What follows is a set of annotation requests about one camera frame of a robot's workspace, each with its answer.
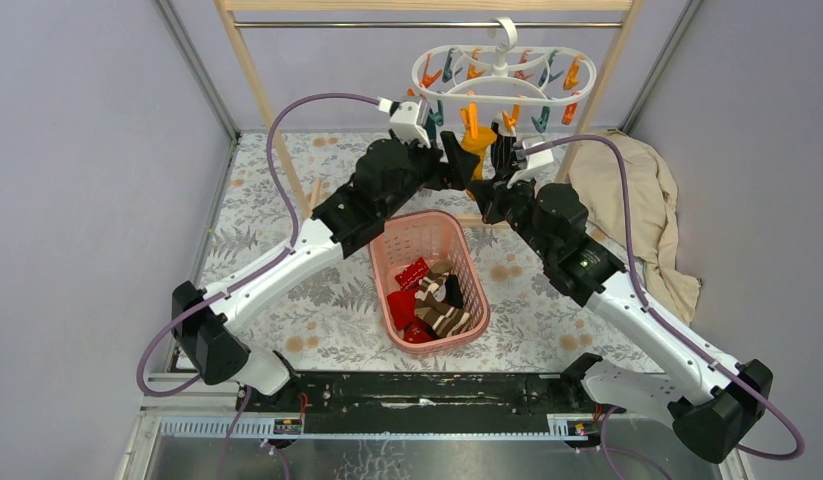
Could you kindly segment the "brown white striped sock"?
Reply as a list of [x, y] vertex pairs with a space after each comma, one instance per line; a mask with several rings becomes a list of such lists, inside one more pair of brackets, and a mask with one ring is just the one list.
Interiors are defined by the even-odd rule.
[[447, 338], [464, 333], [472, 324], [473, 316], [464, 309], [447, 305], [436, 298], [451, 275], [454, 264], [441, 260], [430, 267], [415, 292], [415, 315], [425, 322], [437, 338]]

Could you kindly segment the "teal sock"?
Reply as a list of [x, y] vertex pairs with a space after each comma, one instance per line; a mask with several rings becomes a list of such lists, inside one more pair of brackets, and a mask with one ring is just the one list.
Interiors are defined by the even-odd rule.
[[428, 110], [426, 121], [424, 123], [424, 130], [427, 134], [427, 138], [429, 140], [429, 145], [431, 147], [437, 147], [437, 140], [438, 140], [438, 128], [443, 125], [443, 114], [433, 111], [432, 109]]

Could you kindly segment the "red santa sock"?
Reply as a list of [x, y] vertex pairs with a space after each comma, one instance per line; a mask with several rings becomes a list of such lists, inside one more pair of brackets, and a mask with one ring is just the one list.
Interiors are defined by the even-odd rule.
[[415, 315], [414, 291], [392, 292], [387, 296], [387, 302], [394, 327], [403, 334], [405, 342], [422, 344], [436, 339], [431, 328]]

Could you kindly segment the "black white striped sock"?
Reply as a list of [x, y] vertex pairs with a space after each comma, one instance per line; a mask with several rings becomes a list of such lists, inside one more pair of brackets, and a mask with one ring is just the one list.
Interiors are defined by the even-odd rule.
[[494, 143], [490, 146], [490, 159], [494, 172], [498, 174], [503, 170], [512, 170], [516, 160], [513, 153], [517, 142], [516, 135], [503, 126], [501, 120], [493, 120], [491, 129], [496, 135]]

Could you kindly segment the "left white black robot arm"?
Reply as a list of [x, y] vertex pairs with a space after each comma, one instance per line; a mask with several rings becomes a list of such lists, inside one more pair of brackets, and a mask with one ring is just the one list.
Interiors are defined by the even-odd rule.
[[289, 367], [279, 355], [248, 346], [239, 333], [301, 282], [375, 240], [420, 190], [466, 189], [478, 156], [450, 131], [440, 139], [434, 147], [397, 138], [372, 142], [350, 179], [314, 208], [292, 239], [215, 286], [178, 285], [172, 334], [198, 379], [207, 385], [234, 380], [258, 390], [272, 410], [291, 407], [298, 387]]

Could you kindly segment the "mustard yellow sock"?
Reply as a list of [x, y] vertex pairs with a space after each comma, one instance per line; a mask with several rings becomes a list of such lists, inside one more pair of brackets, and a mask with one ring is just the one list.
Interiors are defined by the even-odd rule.
[[483, 178], [483, 164], [488, 149], [497, 140], [497, 134], [490, 127], [478, 127], [476, 130], [467, 129], [461, 140], [461, 147], [477, 157], [477, 164], [473, 170], [471, 179], [481, 180]]

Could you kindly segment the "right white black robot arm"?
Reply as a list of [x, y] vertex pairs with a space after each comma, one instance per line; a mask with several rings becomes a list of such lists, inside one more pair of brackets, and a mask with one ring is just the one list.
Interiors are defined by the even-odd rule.
[[767, 396], [770, 369], [758, 360], [740, 363], [634, 286], [635, 274], [587, 234], [587, 209], [571, 186], [481, 180], [469, 190], [485, 222], [506, 221], [538, 255], [559, 293], [616, 327], [663, 371], [632, 372], [584, 354], [565, 371], [564, 405], [576, 412], [595, 403], [621, 407], [672, 429], [701, 459], [723, 462], [764, 411], [731, 378]]

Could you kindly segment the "white clip sock hanger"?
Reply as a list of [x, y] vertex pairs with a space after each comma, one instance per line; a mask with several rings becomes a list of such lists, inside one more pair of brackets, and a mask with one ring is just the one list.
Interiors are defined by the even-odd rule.
[[504, 38], [493, 45], [447, 44], [431, 48], [413, 63], [411, 96], [503, 106], [577, 104], [598, 83], [598, 68], [585, 53], [563, 46], [525, 46], [517, 25], [495, 20]]

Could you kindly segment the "red snowflake sock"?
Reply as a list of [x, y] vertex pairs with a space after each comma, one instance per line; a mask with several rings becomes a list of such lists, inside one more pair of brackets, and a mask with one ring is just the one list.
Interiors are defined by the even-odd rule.
[[423, 257], [418, 258], [394, 276], [401, 291], [416, 290], [430, 267]]

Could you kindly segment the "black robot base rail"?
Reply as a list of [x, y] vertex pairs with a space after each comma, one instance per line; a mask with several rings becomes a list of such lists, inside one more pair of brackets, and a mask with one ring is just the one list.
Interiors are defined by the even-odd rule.
[[552, 419], [604, 410], [568, 377], [538, 373], [305, 371], [271, 396], [241, 388], [248, 413], [290, 414], [307, 434], [548, 434]]

